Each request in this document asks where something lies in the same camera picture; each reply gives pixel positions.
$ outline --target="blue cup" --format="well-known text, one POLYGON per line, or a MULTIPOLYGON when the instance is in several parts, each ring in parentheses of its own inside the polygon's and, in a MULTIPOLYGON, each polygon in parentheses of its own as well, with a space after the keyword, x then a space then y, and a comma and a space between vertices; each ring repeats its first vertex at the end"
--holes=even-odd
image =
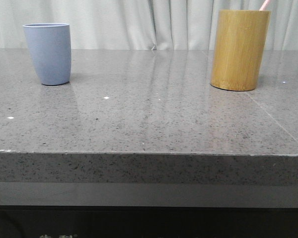
POLYGON ((39 23, 23 25, 35 71, 44 85, 60 85, 70 81, 70 25, 39 23))

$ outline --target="bamboo cup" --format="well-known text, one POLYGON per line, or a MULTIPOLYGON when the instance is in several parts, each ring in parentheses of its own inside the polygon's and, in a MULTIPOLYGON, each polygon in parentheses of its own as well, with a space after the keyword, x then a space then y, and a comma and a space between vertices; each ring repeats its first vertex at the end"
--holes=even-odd
POLYGON ((220 10, 211 85, 256 88, 269 18, 270 11, 220 10))

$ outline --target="gray countertop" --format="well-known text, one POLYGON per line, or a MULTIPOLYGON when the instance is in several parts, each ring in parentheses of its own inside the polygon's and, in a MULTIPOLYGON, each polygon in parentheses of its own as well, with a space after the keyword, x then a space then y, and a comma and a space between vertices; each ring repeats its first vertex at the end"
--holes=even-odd
POLYGON ((41 85, 0 49, 0 182, 298 185, 298 51, 265 52, 258 87, 212 87, 213 52, 73 50, 41 85))

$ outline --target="pink straw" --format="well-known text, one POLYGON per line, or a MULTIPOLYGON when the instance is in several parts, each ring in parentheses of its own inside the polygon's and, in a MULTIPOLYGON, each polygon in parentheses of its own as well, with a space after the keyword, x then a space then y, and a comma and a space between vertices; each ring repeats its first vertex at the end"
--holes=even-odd
POLYGON ((260 11, 264 11, 265 10, 265 8, 267 7, 267 5, 269 4, 269 2, 270 2, 270 0, 265 0, 264 1, 264 3, 263 3, 263 5, 260 7, 260 11))

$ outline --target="white curtain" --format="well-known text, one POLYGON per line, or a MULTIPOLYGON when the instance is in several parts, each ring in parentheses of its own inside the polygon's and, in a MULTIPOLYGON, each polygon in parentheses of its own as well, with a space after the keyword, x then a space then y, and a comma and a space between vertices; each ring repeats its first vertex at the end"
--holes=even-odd
MULTIPOLYGON (((23 24, 64 22, 73 49, 212 50, 220 9, 264 0, 0 0, 0 48, 26 48, 23 24)), ((298 50, 298 0, 271 0, 267 50, 298 50)))

